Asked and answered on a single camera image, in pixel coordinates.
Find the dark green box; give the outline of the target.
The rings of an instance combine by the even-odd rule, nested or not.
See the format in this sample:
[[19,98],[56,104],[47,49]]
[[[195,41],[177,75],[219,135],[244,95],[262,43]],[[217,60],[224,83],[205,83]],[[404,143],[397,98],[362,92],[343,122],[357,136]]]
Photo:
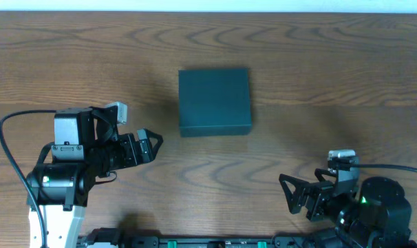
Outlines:
[[248,70],[180,70],[179,128],[182,137],[240,136],[253,127]]

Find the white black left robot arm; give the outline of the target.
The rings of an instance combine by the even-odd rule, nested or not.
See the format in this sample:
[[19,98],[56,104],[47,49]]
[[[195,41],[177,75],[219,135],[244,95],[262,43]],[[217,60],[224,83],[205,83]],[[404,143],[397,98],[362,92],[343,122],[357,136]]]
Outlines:
[[119,169],[155,160],[163,143],[148,129],[119,134],[125,105],[67,108],[54,115],[54,141],[27,175],[36,205],[30,208],[30,245],[75,247],[95,185],[112,182]]

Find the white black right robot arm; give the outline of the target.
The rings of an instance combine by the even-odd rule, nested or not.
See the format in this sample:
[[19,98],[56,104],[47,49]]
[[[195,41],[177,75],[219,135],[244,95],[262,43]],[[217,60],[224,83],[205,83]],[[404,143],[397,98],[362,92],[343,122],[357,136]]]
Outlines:
[[307,209],[312,222],[330,220],[333,228],[306,236],[302,247],[417,247],[410,238],[411,205],[398,182],[386,177],[331,182],[322,176],[309,183],[281,174],[279,182],[291,214]]

